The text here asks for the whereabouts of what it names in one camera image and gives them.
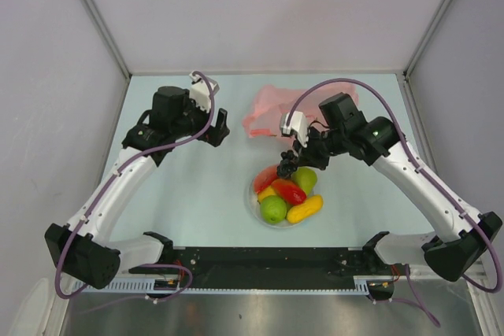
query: white tabletop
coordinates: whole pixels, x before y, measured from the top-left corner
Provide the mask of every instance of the white tabletop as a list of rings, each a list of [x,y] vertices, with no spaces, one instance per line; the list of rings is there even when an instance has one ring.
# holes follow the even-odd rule
[[[278,163],[286,145],[274,138],[248,138],[242,119],[266,84],[306,89],[336,73],[212,76],[219,85],[217,107],[228,111],[231,134],[218,148],[191,142],[176,148],[139,188],[117,222],[112,240],[155,231],[176,246],[358,247],[379,231],[397,234],[432,231],[408,198],[380,173],[347,155],[333,157],[319,172],[323,209],[288,229],[260,223],[246,206],[246,191],[263,167]],[[406,137],[415,145],[399,85],[392,74],[346,75],[375,87],[388,101]],[[189,87],[187,76],[133,76],[114,135],[106,171],[120,143],[161,86]],[[382,105],[358,88],[359,109],[368,120],[386,116]]]

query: toy fruit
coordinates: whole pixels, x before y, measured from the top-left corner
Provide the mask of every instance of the toy fruit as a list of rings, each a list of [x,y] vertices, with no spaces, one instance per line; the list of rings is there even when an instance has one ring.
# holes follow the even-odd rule
[[[293,206],[287,213],[287,220],[291,223],[299,223],[309,216],[317,213],[324,205],[324,200],[319,194],[308,198],[304,203]]]
[[[278,196],[269,196],[261,202],[261,215],[268,223],[279,223],[287,215],[287,204]]]
[[[276,165],[270,165],[259,172],[259,175],[254,179],[254,192],[258,194],[271,185],[273,181],[278,179],[276,175]]]
[[[271,183],[271,186],[279,196],[291,205],[299,205],[306,200],[306,193],[292,181],[276,179]]]
[[[263,200],[269,196],[276,196],[275,190],[270,186],[268,186],[266,189],[263,191],[259,192],[258,194],[258,201],[259,203],[263,202]]]
[[[292,174],[291,178],[306,195],[310,194],[315,184],[317,184],[317,174],[307,167],[299,167],[298,170]]]

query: green apple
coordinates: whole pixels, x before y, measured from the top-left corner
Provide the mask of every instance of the green apple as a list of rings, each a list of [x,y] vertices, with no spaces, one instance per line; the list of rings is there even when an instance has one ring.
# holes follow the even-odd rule
[[[317,174],[314,170],[307,167],[299,167],[298,170],[292,174],[291,178],[307,196],[311,193],[315,184],[317,184]]]
[[[268,223],[279,223],[287,216],[287,203],[278,196],[269,196],[261,202],[261,215]]]

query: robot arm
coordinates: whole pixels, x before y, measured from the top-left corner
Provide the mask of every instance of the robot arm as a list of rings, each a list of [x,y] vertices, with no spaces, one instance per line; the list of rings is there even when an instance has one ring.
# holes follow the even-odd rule
[[[152,109],[144,112],[138,123],[127,133],[123,149],[108,175],[84,206],[65,226],[51,224],[45,234],[54,265],[57,265],[70,234],[84,221],[70,245],[63,271],[97,289],[107,286],[118,272],[156,263],[169,239],[147,232],[132,240],[109,242],[113,227],[133,194],[145,179],[161,164],[170,150],[159,150],[134,159],[121,173],[118,168],[135,155],[177,139],[195,135],[209,120],[210,100],[208,87],[201,78],[191,76],[190,90],[161,87],[154,94]],[[209,80],[213,94],[218,85]],[[209,127],[198,139],[219,146],[229,134],[227,112],[219,109],[215,127]],[[117,176],[111,184],[110,178]],[[98,199],[93,212],[85,213]]]
[[[364,161],[392,181],[424,214],[434,232],[420,235],[394,235],[382,232],[367,247],[374,248],[386,264],[426,264],[438,275],[456,281],[485,251],[486,246],[469,221],[420,174],[402,148],[394,124],[385,117],[368,122],[347,94],[338,94],[319,104],[328,130],[306,128],[306,118],[295,112],[287,126],[281,120],[283,135],[295,135],[294,151],[282,153],[280,177],[288,177],[298,166],[324,170],[329,158],[341,153]],[[408,145],[417,163],[439,185],[459,201],[466,216],[493,240],[502,221],[493,212],[481,214],[454,193]]]

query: bowl of fruit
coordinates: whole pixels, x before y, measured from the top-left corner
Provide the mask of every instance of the bowl of fruit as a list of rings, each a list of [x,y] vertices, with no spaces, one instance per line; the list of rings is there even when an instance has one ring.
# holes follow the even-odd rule
[[[271,165],[254,177],[248,191],[249,209],[263,224],[287,228],[317,214],[324,205],[316,194],[317,174],[300,167],[289,179],[276,174]]]

